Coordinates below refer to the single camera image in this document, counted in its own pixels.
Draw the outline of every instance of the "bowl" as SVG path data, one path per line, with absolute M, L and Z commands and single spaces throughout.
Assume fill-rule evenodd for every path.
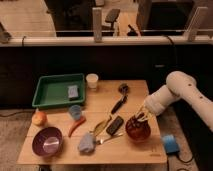
M 130 140 L 134 143 L 146 141 L 151 134 L 151 128 L 148 121 L 140 122 L 135 116 L 132 116 L 126 122 L 125 130 Z
M 33 139 L 33 152 L 41 157 L 56 154 L 62 145 L 63 135 L 56 127 L 47 127 L 39 131 Z

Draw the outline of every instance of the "floor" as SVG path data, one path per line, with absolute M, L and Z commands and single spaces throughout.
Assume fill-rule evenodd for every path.
M 0 110 L 1 115 L 8 115 L 21 111 L 11 117 L 0 118 L 0 171 L 36 171 L 36 165 L 17 165 L 16 161 L 22 148 L 28 128 L 31 124 L 32 109 Z M 173 108 L 168 108 L 158 117 L 158 123 L 162 136 L 173 134 L 180 146 L 180 155 L 183 160 L 191 158 L 191 151 L 180 128 Z M 190 171 L 198 171 L 195 161 L 187 165 L 177 160 L 175 156 L 169 156 L 169 168 L 171 171 L 186 168 Z M 53 171 L 159 171 L 166 170 L 165 165 L 54 165 Z
M 121 9 L 118 19 L 120 36 L 126 36 L 128 24 L 136 29 L 138 4 L 132 0 L 105 0 L 102 7 L 102 20 L 112 8 Z M 51 15 L 43 0 L 4 0 L 0 1 L 0 22 L 13 37 L 52 37 L 55 36 Z

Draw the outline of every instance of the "small object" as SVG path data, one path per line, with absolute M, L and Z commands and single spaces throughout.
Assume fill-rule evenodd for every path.
M 139 111 L 135 114 L 135 118 L 137 121 L 144 122 L 148 121 L 151 117 L 153 117 L 153 113 L 151 113 L 146 106 L 142 106 Z
M 127 101 L 127 93 L 129 92 L 129 86 L 126 83 L 121 84 L 118 87 L 118 91 L 123 95 L 122 98 L 115 104 L 111 110 L 111 114 L 114 114 L 124 103 Z
M 79 105 L 71 106 L 69 108 L 69 113 L 75 121 L 79 120 L 82 115 L 81 106 Z
M 32 116 L 32 123 L 37 126 L 43 126 L 47 122 L 47 115 L 43 111 L 36 110 Z
M 121 100 L 119 100 L 115 106 L 112 108 L 111 114 L 114 114 L 127 100 L 127 96 L 123 96 Z
M 82 137 L 78 145 L 78 151 L 83 154 L 88 154 L 93 152 L 95 150 L 94 141 L 95 141 L 95 137 L 92 134 L 90 133 L 84 134 L 84 136 Z
M 96 88 L 98 86 L 98 79 L 99 79 L 99 77 L 97 74 L 94 74 L 94 73 L 88 74 L 86 76 L 88 87 L 93 90 L 96 90 Z
M 109 137 L 109 138 L 100 139 L 100 140 L 95 141 L 95 144 L 96 144 L 96 145 L 101 145 L 101 144 L 105 143 L 106 141 L 109 141 L 109 140 L 111 140 L 111 139 L 120 137 L 120 136 L 122 136 L 122 135 L 123 135 L 122 132 L 121 132 L 121 133 L 118 133 L 118 134 L 114 134 L 113 136 L 111 136 L 111 137 Z
M 166 135 L 162 137 L 163 145 L 166 150 L 166 154 L 174 154 L 180 151 L 180 148 L 173 135 Z
M 68 86 L 68 98 L 69 98 L 69 100 L 78 98 L 78 86 L 77 85 Z
M 111 120 L 112 120 L 112 116 L 110 115 L 108 119 L 105 119 L 101 121 L 100 123 L 98 123 L 95 126 L 94 130 L 92 131 L 93 136 L 96 137 L 97 135 L 99 135 L 104 130 L 104 128 L 106 128 L 106 126 Z
M 120 116 L 117 116 L 115 120 L 107 127 L 106 132 L 109 135 L 113 136 L 123 123 L 124 123 L 123 118 Z
M 81 116 L 80 119 L 76 120 L 69 130 L 68 137 L 71 137 L 72 133 L 76 130 L 76 128 L 79 127 L 85 121 L 86 121 L 85 116 Z
M 33 139 L 33 152 L 41 157 L 56 154 L 62 145 L 63 135 L 56 127 L 47 127 L 39 131 Z
M 130 31 L 127 33 L 127 36 L 137 36 L 138 33 L 135 31 L 135 29 L 129 24 L 128 27 L 130 28 Z

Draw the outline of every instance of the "green tray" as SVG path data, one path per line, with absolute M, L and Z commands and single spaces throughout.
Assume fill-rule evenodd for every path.
M 79 97 L 68 98 L 68 86 L 77 85 Z M 39 109 L 67 107 L 85 102 L 84 74 L 42 76 L 36 87 L 32 106 Z

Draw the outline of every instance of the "red object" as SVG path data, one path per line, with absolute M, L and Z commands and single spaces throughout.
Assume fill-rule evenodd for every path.
M 43 126 L 47 122 L 47 115 L 42 111 L 36 111 L 32 116 L 32 123 L 37 126 Z
M 68 137 L 71 137 L 71 135 L 75 131 L 75 129 L 78 126 L 80 126 L 82 123 L 84 123 L 85 121 L 86 121 L 86 118 L 84 116 L 81 116 L 79 120 L 76 120 L 69 130 Z
M 126 132 L 133 142 L 143 142 L 149 138 L 151 129 L 148 121 L 140 122 L 135 116 L 132 116 L 126 123 Z

